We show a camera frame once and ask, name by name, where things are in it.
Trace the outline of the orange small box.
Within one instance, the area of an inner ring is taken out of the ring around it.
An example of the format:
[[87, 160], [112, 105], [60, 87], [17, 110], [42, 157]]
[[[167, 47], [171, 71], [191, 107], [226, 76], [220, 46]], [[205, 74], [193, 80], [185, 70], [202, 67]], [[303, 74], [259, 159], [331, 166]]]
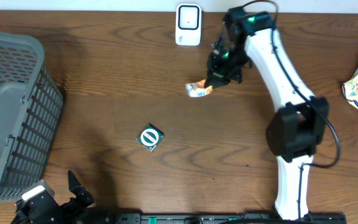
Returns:
[[205, 83], [206, 80], [201, 80], [194, 83], [187, 83], [185, 85], [187, 95], [192, 98], [198, 98], [210, 94], [213, 91], [213, 87], [212, 86], [205, 87], [204, 86]]

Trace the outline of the green small box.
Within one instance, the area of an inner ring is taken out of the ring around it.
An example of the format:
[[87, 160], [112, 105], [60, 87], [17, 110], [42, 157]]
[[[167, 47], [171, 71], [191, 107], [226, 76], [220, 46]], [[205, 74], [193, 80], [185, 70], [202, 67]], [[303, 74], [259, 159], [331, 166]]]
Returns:
[[164, 133], [152, 124], [148, 124], [144, 130], [138, 135], [136, 141], [144, 146], [150, 152], [160, 144], [164, 138]]

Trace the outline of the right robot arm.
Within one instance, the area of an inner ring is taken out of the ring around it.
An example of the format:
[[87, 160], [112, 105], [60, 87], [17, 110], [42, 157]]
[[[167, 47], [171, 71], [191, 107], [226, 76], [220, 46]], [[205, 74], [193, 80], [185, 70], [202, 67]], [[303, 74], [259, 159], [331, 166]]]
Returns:
[[252, 62], [258, 69], [273, 102], [275, 115], [267, 130], [267, 144], [278, 162], [278, 194], [275, 210], [284, 220], [301, 220], [309, 213], [306, 195], [308, 164], [321, 143], [328, 102], [316, 98], [289, 60], [275, 26], [266, 11], [248, 13], [230, 8], [224, 30], [230, 47], [220, 37], [208, 58], [205, 88], [242, 81], [242, 67]]

